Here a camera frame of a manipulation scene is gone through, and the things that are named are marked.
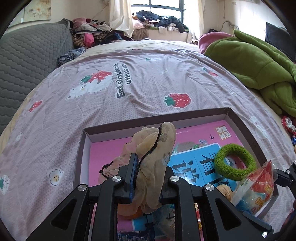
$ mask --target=silver screw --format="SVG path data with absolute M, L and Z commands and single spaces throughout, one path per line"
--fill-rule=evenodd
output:
M 87 189 L 87 186 L 84 185 L 84 184 L 81 184 L 81 185 L 78 186 L 78 191 L 83 192 L 83 191 L 85 191 L 86 189 Z
M 263 237 L 263 238 L 266 238 L 266 236 L 267 236 L 267 232 L 263 232 L 263 233 L 262 233 L 262 237 Z
M 112 177 L 112 180 L 114 182 L 120 182 L 121 181 L 121 177 L 120 176 L 114 176 L 114 177 Z
M 170 177 L 170 180 L 171 180 L 172 182 L 177 182 L 177 181 L 179 181 L 180 179 L 179 179 L 178 176 L 171 176 L 171 177 Z
M 214 186 L 212 184 L 207 184 L 207 185 L 205 185 L 205 189 L 207 189 L 209 191 L 213 191 L 214 190 Z

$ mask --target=green hair tie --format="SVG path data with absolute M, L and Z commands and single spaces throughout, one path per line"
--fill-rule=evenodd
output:
M 227 155 L 235 155 L 239 157 L 246 165 L 246 169 L 236 169 L 224 162 L 224 158 Z M 256 162 L 251 153 L 244 147 L 237 144 L 228 144 L 223 146 L 215 157 L 215 169 L 217 173 L 231 180 L 241 181 L 252 171 L 256 170 Z

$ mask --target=white curtain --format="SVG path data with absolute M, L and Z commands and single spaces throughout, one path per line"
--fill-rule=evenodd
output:
M 184 24 L 189 28 L 187 43 L 198 40 L 204 31 L 205 0 L 184 0 Z
M 109 6 L 110 27 L 113 30 L 123 31 L 127 37 L 131 37 L 133 34 L 133 22 L 130 0 L 110 0 Z

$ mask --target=floral painting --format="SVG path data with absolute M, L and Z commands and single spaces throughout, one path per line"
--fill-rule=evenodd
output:
M 25 22 L 37 20 L 50 20 L 51 17 L 51 0 L 32 0 L 25 7 Z

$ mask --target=green blanket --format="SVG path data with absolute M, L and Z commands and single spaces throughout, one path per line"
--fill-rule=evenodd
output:
M 246 87 L 259 90 L 278 114 L 296 117 L 296 65 L 272 45 L 240 32 L 217 40 L 205 56 L 222 65 Z

